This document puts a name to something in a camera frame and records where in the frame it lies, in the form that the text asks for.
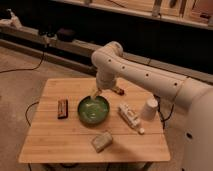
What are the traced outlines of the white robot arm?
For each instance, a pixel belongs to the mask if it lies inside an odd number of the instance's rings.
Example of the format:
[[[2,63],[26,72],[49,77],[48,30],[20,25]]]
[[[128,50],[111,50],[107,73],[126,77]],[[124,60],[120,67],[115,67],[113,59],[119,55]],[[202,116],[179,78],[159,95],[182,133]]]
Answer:
[[[213,85],[126,60],[116,41],[95,50],[91,60],[99,89],[113,88],[116,77],[122,77],[184,109],[188,116],[181,169],[213,171]]]

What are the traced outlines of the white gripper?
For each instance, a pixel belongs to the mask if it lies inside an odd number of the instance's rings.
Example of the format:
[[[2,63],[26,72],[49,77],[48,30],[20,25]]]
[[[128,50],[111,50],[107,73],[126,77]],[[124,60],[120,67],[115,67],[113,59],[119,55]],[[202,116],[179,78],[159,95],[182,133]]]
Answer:
[[[96,85],[99,89],[94,89],[92,91],[92,100],[96,99],[96,97],[102,93],[102,90],[113,88],[116,85],[116,77],[114,74],[99,70],[96,74]]]

